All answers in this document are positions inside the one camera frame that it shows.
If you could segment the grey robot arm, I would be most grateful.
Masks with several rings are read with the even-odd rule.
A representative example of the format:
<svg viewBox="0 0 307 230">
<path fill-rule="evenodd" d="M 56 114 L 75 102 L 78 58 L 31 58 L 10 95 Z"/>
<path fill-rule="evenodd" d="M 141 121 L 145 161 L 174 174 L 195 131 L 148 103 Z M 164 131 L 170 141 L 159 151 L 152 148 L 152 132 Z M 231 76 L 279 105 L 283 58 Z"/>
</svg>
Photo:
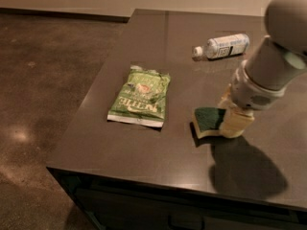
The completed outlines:
<svg viewBox="0 0 307 230">
<path fill-rule="evenodd" d="M 282 98 L 289 82 L 306 72 L 307 0 L 271 0 L 265 13 L 267 35 L 234 72 L 219 107 L 225 110 L 219 132 L 235 138 Z"/>
</svg>

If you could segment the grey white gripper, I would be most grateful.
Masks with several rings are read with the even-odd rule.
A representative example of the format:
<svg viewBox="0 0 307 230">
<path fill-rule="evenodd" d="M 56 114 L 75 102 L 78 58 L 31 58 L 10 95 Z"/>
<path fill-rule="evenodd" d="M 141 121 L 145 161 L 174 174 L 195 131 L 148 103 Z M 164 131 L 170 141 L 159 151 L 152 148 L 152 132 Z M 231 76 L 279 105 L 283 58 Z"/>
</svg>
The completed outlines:
<svg viewBox="0 0 307 230">
<path fill-rule="evenodd" d="M 218 103 L 218 108 L 226 109 L 223 121 L 219 126 L 219 132 L 225 138 L 241 136 L 245 129 L 253 123 L 253 111 L 241 108 L 266 110 L 285 94 L 285 87 L 280 90 L 270 90 L 255 83 L 248 76 L 246 65 L 247 61 L 243 60 L 235 70 L 230 85 Z"/>
</svg>

